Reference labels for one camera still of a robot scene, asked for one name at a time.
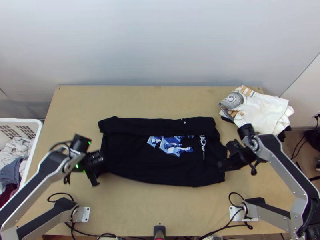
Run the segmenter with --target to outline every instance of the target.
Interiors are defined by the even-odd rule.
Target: white wall
[[[320,54],[281,97],[288,99],[295,111],[291,126],[316,126],[313,116],[320,113]]]
[[[57,84],[280,95],[320,51],[319,12],[318,0],[1,0],[0,88],[36,117]]]

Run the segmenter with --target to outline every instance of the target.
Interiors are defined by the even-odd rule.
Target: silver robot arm
[[[276,136],[256,135],[251,124],[239,128],[238,133],[246,148],[241,147],[236,140],[229,142],[232,154],[220,163],[220,167],[228,171],[250,165],[252,175],[255,175],[259,163],[269,163],[295,196],[289,212],[266,204],[265,199],[260,197],[245,199],[242,207],[247,211],[247,217],[269,222],[289,232],[294,240],[319,239],[320,194],[316,187],[283,152],[282,144]]]
[[[68,179],[72,170],[83,167],[91,140],[75,135],[70,146],[65,142],[58,150],[49,151],[39,164],[38,171],[0,209],[0,238],[2,240],[37,239],[59,223],[87,222],[90,208],[67,198],[55,201],[54,207],[29,223],[16,228],[17,221],[26,213],[50,184]]]

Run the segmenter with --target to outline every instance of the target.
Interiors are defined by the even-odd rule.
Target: white laundry basket
[[[3,149],[6,143],[10,142],[14,137],[34,138],[20,186],[23,186],[26,182],[42,126],[42,122],[36,119],[0,118],[0,149]]]

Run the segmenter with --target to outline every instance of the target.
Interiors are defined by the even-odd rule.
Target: wooden table
[[[89,151],[100,148],[102,134],[98,121],[120,118],[213,117],[226,144],[238,138],[237,127],[219,117],[218,102],[235,87],[203,86],[59,86],[52,99],[28,179],[38,163],[56,142],[72,139],[75,133],[92,139]],[[71,185],[62,180],[52,184],[18,223],[26,222],[52,208],[50,194],[67,192],[76,202],[90,206],[90,220],[76,228],[95,234],[111,232],[118,236],[152,236],[154,225],[166,226],[168,236],[199,236],[224,226],[230,219],[228,194],[244,198],[264,197],[268,204],[289,210],[294,197],[269,164],[260,164],[257,176],[250,168],[227,172],[226,181],[200,188],[163,186],[136,182],[104,174],[92,187],[85,174],[72,173]],[[254,229],[229,228],[219,234],[280,233],[281,229],[260,220]],[[70,235],[59,224],[49,234]]]

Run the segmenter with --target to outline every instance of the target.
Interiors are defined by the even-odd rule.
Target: graphic print
[[[181,139],[185,136],[150,136],[147,143],[152,147],[156,147],[160,143],[159,148],[167,154],[171,154],[177,157],[180,157],[181,153],[184,152],[193,152],[192,147],[183,148],[181,144]],[[188,135],[188,138],[194,138],[194,135]]]

